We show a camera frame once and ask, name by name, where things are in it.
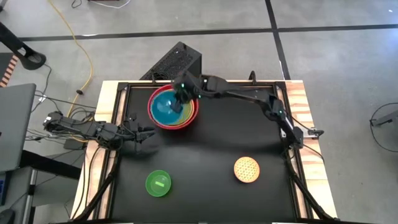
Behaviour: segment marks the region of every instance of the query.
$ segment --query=gray laptop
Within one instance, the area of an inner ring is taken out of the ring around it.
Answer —
[[[36,85],[0,88],[0,173],[19,167]]]

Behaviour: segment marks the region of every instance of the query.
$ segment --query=stacked bowls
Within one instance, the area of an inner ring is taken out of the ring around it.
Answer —
[[[191,100],[182,105],[181,113],[171,109],[171,104],[176,102],[175,91],[171,85],[158,88],[148,101],[149,118],[159,127],[169,130],[181,129],[188,126],[197,116],[199,109],[198,100]]]

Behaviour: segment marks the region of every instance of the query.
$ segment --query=green cup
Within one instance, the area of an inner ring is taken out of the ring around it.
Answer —
[[[155,170],[151,172],[145,182],[145,188],[148,194],[154,197],[161,197],[169,192],[172,186],[170,175],[163,170]]]

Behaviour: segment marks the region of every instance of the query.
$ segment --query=wooden table frame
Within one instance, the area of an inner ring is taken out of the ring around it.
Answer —
[[[168,80],[159,80],[157,83],[169,83]],[[250,80],[229,80],[229,82],[247,82],[251,83]],[[258,80],[257,82],[281,82],[284,83],[287,98],[289,100],[290,112],[292,116],[300,121],[303,125],[307,127],[314,127],[314,123],[311,116],[310,107],[308,105],[307,96],[305,94],[305,88],[303,81],[301,80]],[[106,121],[113,122],[115,124],[120,124],[122,120],[122,112],[124,106],[124,100],[126,98],[126,90],[118,91],[119,83],[152,83],[152,81],[147,80],[126,80],[126,81],[104,81],[101,87],[101,92],[99,93],[99,100],[97,104],[95,120],[97,121]],[[120,94],[120,101],[117,103],[116,95]],[[278,89],[279,98],[283,98],[281,89]],[[117,115],[113,116],[113,111],[117,110]],[[304,144],[313,148],[317,152],[321,153],[320,146],[318,140],[314,139],[304,139]],[[87,201],[90,201],[95,193],[97,193],[100,181],[102,180],[102,176],[104,174],[103,169],[106,169],[106,174],[109,173],[110,168],[113,164],[114,152],[110,152],[108,154],[109,160],[106,162],[106,151],[105,149],[100,149],[95,158],[93,158],[94,152],[96,151],[98,145],[95,141],[90,141],[88,143],[88,147],[86,150],[85,157],[85,172],[81,173],[80,180],[78,183],[78,188],[76,192],[75,202],[73,204],[73,210],[71,213],[71,218],[73,218],[73,214],[76,212],[75,217],[77,217],[85,208],[86,197]],[[311,150],[304,147],[300,150],[301,157],[301,165],[304,171],[304,176],[307,184],[307,189],[313,195],[315,200],[322,206],[324,211],[327,212],[332,217],[337,217],[335,205],[333,203],[333,198],[331,196],[331,191],[329,187],[328,177],[326,176],[325,165],[321,158],[318,155],[313,153]],[[91,160],[94,159],[91,174],[90,174],[90,183],[87,184],[88,173],[89,173],[89,164]],[[294,164],[294,168],[297,170],[297,166],[295,166],[296,160],[292,159],[292,163]],[[83,176],[85,175],[85,184],[83,189]],[[300,210],[300,216],[302,218],[307,218],[307,209],[305,206],[305,201],[303,199],[303,195],[301,191],[296,186],[296,194],[297,200]],[[103,195],[101,200],[101,205],[96,210],[96,216],[98,218],[106,218],[106,209],[108,205],[109,199],[109,187]]]

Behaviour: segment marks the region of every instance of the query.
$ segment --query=concrete floor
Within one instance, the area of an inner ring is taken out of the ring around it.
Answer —
[[[72,9],[72,1],[54,0],[76,34],[118,34],[194,29],[270,28],[262,0],[131,0],[122,9],[92,2]],[[398,23],[396,1],[272,0],[278,27],[361,26]],[[0,21],[19,37],[69,35],[62,20],[43,0],[9,1]],[[304,80],[320,140],[338,216],[342,220],[394,223],[398,219],[398,154],[373,141],[369,119],[384,103],[398,101],[398,29],[281,33],[292,79]],[[203,54],[203,72],[229,79],[247,79],[255,70],[261,79],[282,79],[272,33],[138,37],[83,40],[91,56],[94,79],[80,103],[96,105],[103,80],[139,79],[178,41]],[[72,100],[88,78],[89,65],[73,41],[27,42],[44,53],[53,68],[48,96]],[[0,52],[8,52],[0,47]],[[47,68],[24,70],[18,63],[10,85],[34,82],[42,90]],[[59,104],[62,111],[68,105]],[[386,108],[378,116],[393,110]],[[30,128],[42,129],[49,101],[31,117]],[[397,150],[398,125],[375,130],[382,144]],[[42,155],[65,152],[54,142],[27,142]],[[73,161],[78,154],[65,161]],[[38,182],[48,178],[40,174]],[[35,223],[66,221],[63,204],[77,182],[56,178],[35,196]],[[65,189],[60,195],[54,189]]]

